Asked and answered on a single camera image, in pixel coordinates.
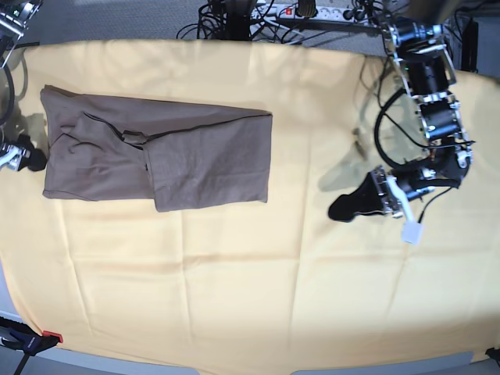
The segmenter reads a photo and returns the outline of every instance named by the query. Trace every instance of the clamp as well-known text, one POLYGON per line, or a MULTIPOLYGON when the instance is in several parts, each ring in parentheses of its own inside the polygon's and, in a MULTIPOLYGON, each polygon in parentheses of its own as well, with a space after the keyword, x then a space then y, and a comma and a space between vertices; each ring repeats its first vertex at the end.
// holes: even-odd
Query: clamp
POLYGON ((21 374, 30 357, 35 357, 36 354, 54 348, 59 343, 63 343, 63 337, 60 334, 52 332, 44 331, 42 336, 40 336, 29 328, 22 329, 23 332, 19 332, 15 328, 9 327, 7 331, 9 333, 9 340, 3 338, 3 346, 24 352, 23 359, 21 359, 14 375, 21 374))

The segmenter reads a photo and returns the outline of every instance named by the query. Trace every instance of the yellow tablecloth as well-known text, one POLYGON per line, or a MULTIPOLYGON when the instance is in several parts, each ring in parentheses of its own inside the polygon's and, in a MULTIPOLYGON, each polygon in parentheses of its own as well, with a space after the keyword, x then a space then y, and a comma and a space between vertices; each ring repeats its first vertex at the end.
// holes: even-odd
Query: yellow tablecloth
MULTIPOLYGON (((17 121, 44 143, 46 85, 265 109, 274 114, 270 196, 157 213, 153 201, 41 195, 43 173, 0 173, 0 256, 20 315, 64 348, 217 375, 425 359, 499 343, 500 90, 452 88, 474 145, 459 191, 426 215, 421 245, 401 220, 334 223, 327 207, 380 159, 371 143, 382 63, 345 52, 228 42, 107 41, 33 48, 17 121), (354 146, 359 129, 367 160, 354 146)), ((387 79, 383 97, 395 90, 387 79)), ((410 101, 391 110, 414 120, 410 101)), ((384 144, 408 142, 390 125, 384 144)), ((423 204, 414 202, 419 212, 423 204)))

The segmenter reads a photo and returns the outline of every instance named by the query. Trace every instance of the folded brown fabric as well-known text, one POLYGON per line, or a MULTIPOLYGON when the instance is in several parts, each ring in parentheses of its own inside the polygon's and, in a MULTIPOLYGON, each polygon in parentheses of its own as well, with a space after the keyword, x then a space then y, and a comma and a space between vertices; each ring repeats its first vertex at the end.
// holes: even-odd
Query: folded brown fabric
POLYGON ((154 198, 160 212, 267 202, 272 115, 46 87, 44 196, 154 198))

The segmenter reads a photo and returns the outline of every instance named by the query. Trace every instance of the power strip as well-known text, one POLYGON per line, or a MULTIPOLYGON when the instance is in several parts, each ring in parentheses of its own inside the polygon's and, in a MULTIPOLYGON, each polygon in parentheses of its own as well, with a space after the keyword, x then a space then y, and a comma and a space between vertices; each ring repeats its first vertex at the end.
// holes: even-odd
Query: power strip
POLYGON ((335 26, 346 26, 352 31, 378 33, 378 27, 369 23, 366 14, 359 13, 355 16, 354 11, 349 8, 317 6, 316 15, 311 18, 298 15, 296 5, 274 5, 273 10, 274 8, 276 13, 273 12, 273 14, 276 15, 276 21, 293 28, 330 30, 335 26))

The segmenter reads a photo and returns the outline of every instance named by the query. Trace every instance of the black clamp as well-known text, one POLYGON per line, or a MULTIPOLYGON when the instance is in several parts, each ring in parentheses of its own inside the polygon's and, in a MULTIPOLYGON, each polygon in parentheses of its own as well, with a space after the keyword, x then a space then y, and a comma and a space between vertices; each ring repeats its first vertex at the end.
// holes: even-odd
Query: black clamp
POLYGON ((45 331, 42 336, 40 336, 27 326, 21 327, 20 330, 12 327, 7 327, 7 329, 10 338, 15 339, 15 341, 2 338, 2 344, 6 348, 24 352, 24 357, 18 365, 14 375, 21 374, 30 357, 35 357, 36 354, 54 348, 58 343, 63 342, 63 337, 59 334, 45 331))
POLYGON ((500 349, 489 348, 485 354, 497 363, 500 362, 500 349))

